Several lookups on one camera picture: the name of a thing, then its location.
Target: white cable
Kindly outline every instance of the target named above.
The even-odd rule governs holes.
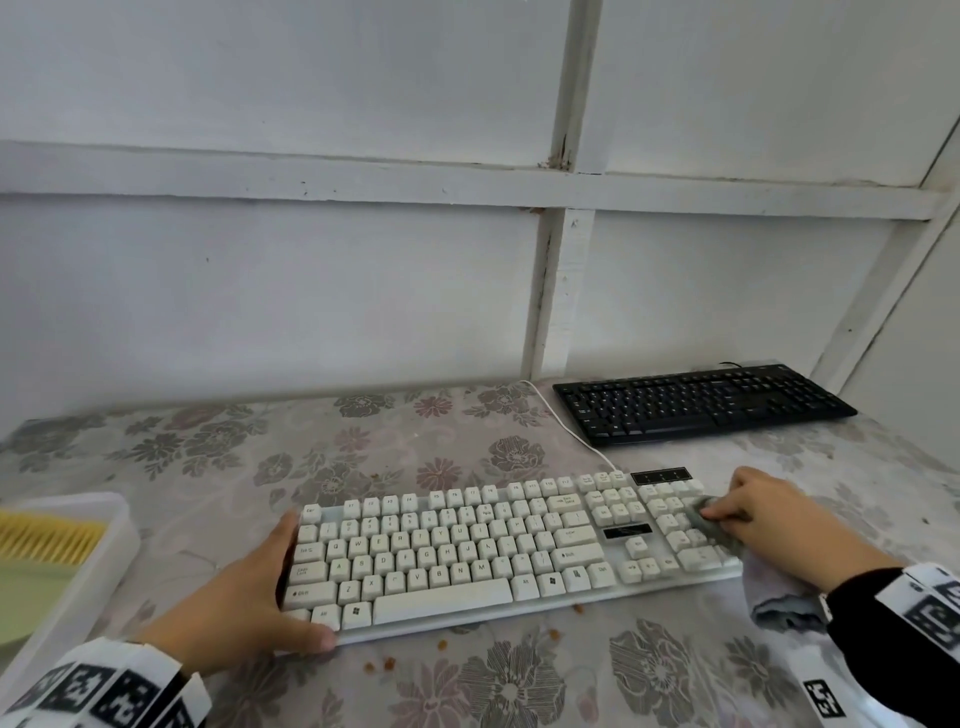
[[[581,439],[580,435],[578,435],[578,434],[577,434],[576,432],[574,432],[572,429],[570,429],[569,427],[567,427],[566,425],[564,425],[564,421],[560,419],[560,415],[558,415],[556,412],[553,411],[553,407],[550,406],[550,402],[548,402],[548,401],[546,400],[546,397],[544,397],[544,396],[540,393],[540,390],[537,389],[537,385],[536,385],[536,384],[534,384],[532,381],[529,381],[529,380],[527,380],[527,379],[521,379],[521,380],[520,380],[520,383],[521,383],[521,384],[529,384],[529,385],[533,388],[534,392],[537,393],[537,396],[538,396],[541,400],[543,400],[543,404],[546,405],[546,408],[547,408],[548,410],[550,410],[550,414],[553,415],[554,419],[555,419],[558,423],[560,423],[560,427],[562,427],[562,428],[565,429],[567,432],[569,432],[571,435],[573,435],[573,437],[576,439],[576,441],[577,441],[578,443],[580,443],[581,445],[583,445],[585,448],[589,448],[589,449],[593,450],[594,452],[596,452],[598,455],[600,455],[600,457],[603,458],[603,461],[604,461],[605,463],[607,463],[607,465],[610,466],[610,469],[611,469],[611,470],[613,470],[613,471],[618,471],[618,470],[620,470],[619,468],[617,468],[617,467],[611,462],[610,458],[607,457],[603,452],[601,452],[600,450],[598,450],[597,448],[595,448],[593,445],[589,445],[586,441],[584,441],[584,440]]]

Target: gray cloth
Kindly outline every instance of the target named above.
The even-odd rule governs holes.
[[[750,619],[761,629],[774,632],[826,632],[827,615],[820,602],[820,592],[812,584],[794,578],[737,541],[714,521],[700,515],[700,510],[717,500],[704,496],[686,508],[686,516],[694,528],[715,540],[743,562],[743,594],[750,609]]]

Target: sleeve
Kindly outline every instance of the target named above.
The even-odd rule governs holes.
[[[198,728],[199,674],[155,647],[98,639],[67,652],[0,716],[0,728]]]
[[[829,635],[877,701],[928,728],[956,725],[957,698],[945,686],[960,685],[960,663],[876,599],[902,572],[868,571],[830,592]]]

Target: black sleeve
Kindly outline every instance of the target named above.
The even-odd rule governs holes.
[[[875,599],[901,573],[868,571],[830,592],[829,635],[876,700],[927,728],[955,728],[960,698],[944,686],[960,685],[960,664]]]

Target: table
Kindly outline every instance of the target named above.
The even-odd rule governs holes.
[[[881,548],[960,570],[960,475],[863,416],[609,455],[624,472],[686,466],[717,493],[751,464]],[[123,636],[293,505],[605,469],[514,383],[31,421],[0,451],[0,498],[124,495],[143,547],[94,628]],[[802,641],[757,630],[728,580],[265,657],[210,680],[208,725],[815,726],[783,660]]]

